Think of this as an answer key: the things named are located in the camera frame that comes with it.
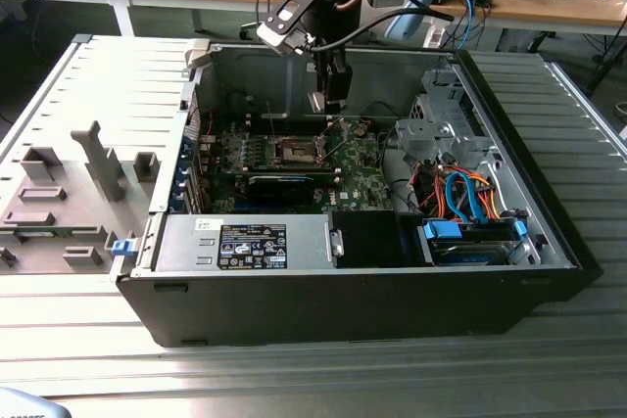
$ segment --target blue latch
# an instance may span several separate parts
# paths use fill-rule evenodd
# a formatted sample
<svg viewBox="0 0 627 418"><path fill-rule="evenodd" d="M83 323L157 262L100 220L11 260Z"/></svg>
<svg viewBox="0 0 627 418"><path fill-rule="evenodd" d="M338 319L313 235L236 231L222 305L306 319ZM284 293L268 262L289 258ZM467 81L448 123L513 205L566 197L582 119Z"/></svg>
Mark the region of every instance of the blue latch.
<svg viewBox="0 0 627 418"><path fill-rule="evenodd" d="M429 220L424 226L424 235L427 239L460 239L459 224L451 220Z"/></svg>
<svg viewBox="0 0 627 418"><path fill-rule="evenodd" d="M113 256L135 256L139 251L139 239L118 239L111 246Z"/></svg>
<svg viewBox="0 0 627 418"><path fill-rule="evenodd" d="M520 237L521 239L525 238L525 236L529 233L529 231L527 230L527 226L523 220L516 220L513 223L513 228L516 229L516 232L518 232L518 237Z"/></svg>

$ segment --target motherboard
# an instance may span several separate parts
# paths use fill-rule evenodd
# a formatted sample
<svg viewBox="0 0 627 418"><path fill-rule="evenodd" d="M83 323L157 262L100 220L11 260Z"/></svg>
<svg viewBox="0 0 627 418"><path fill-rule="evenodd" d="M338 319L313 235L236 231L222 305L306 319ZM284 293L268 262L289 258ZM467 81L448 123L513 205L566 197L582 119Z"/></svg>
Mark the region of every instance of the motherboard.
<svg viewBox="0 0 627 418"><path fill-rule="evenodd" d="M207 212L391 209L380 128L365 119L229 122L201 148Z"/></svg>

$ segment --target warning label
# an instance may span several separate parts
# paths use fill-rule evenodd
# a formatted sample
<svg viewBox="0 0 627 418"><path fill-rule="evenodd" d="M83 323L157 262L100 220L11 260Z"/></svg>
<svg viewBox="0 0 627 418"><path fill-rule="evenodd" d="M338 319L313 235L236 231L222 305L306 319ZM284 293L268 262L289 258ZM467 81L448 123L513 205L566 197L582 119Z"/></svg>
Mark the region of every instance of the warning label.
<svg viewBox="0 0 627 418"><path fill-rule="evenodd" d="M219 234L220 269L287 268L284 224L222 225Z"/></svg>

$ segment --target green circuit board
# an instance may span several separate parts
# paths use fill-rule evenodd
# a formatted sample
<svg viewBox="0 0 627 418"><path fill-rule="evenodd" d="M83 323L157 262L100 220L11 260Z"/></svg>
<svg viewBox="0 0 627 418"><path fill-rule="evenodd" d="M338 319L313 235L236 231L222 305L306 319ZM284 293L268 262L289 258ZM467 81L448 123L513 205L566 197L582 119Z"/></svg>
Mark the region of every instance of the green circuit board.
<svg viewBox="0 0 627 418"><path fill-rule="evenodd" d="M276 208L278 212L391 209L378 166L377 134L370 125L335 120L322 137L252 134L241 123L231 123L218 135L214 164L206 174L211 212L255 212L246 197L247 181L255 175L303 177L313 182L312 201ZM268 210L259 208L259 212Z"/></svg>

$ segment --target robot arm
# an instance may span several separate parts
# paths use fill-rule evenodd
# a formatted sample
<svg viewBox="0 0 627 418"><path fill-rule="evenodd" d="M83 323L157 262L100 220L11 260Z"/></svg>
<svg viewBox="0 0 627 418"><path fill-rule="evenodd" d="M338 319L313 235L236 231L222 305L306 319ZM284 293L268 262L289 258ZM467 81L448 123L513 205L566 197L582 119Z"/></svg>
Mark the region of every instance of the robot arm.
<svg viewBox="0 0 627 418"><path fill-rule="evenodd" d="M404 2L368 1L376 7L394 7ZM418 3L418 7L383 17L432 13L422 4ZM281 56L313 53L317 91L310 101L315 113L336 114L345 104L353 71L346 62L344 44L360 29L361 11L362 0L280 0L257 30L259 38Z"/></svg>

